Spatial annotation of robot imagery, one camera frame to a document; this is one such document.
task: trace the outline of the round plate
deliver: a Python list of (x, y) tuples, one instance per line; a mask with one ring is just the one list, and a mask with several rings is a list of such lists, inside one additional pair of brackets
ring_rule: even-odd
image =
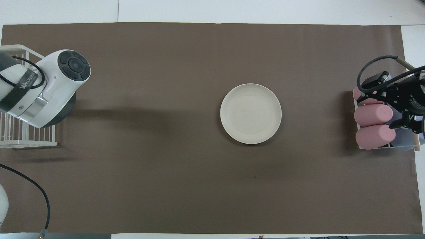
[(258, 144), (278, 130), (282, 120), (280, 106), (275, 94), (266, 87), (239, 85), (229, 91), (221, 103), (221, 123), (235, 140)]

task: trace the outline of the pink cup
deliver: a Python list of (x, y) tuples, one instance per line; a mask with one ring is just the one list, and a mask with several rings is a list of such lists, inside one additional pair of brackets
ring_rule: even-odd
[(393, 110), (388, 105), (361, 105), (354, 112), (354, 119), (362, 127), (381, 125), (393, 117)]
[[(361, 91), (357, 88), (357, 86), (356, 86), (356, 88), (354, 88), (354, 90), (353, 90), (353, 95), (354, 95), (354, 98), (355, 98), (356, 100), (358, 100), (358, 99), (360, 98), (360, 96), (361, 96)], [(377, 99), (368, 98), (368, 99), (366, 99), (366, 100), (364, 100), (364, 101), (360, 102), (360, 104), (364, 104), (364, 105), (370, 105), (370, 104), (382, 104), (382, 101), (379, 101), (379, 100), (377, 100)]]
[(364, 149), (379, 148), (393, 141), (396, 131), (388, 125), (372, 125), (356, 133), (357, 144)]

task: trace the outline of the white basket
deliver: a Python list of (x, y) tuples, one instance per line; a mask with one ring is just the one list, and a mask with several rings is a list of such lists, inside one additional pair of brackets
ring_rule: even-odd
[[(0, 46), (0, 50), (27, 60), (29, 60), (30, 54), (40, 59), (44, 58), (44, 56), (23, 45)], [(26, 68), (29, 67), (29, 64), (26, 62), (23, 62), (23, 65)], [(36, 128), (10, 114), (0, 112), (0, 148), (47, 146), (57, 146), (54, 125), (46, 128)]]
[[(360, 106), (359, 103), (357, 103), (356, 98), (354, 97), (354, 90), (352, 91), (353, 93), (353, 100), (354, 100), (354, 110), (357, 110), (357, 108)], [(357, 124), (357, 131), (359, 131), (361, 129), (361, 126), (359, 124)], [(413, 142), (415, 143), (414, 145), (405, 145), (405, 146), (390, 146), (390, 144), (386, 144), (382, 147), (379, 148), (401, 148), (401, 147), (415, 147), (415, 151), (421, 151), (421, 145), (419, 143), (419, 135), (415, 134), (412, 132), (412, 137), (413, 137)]]

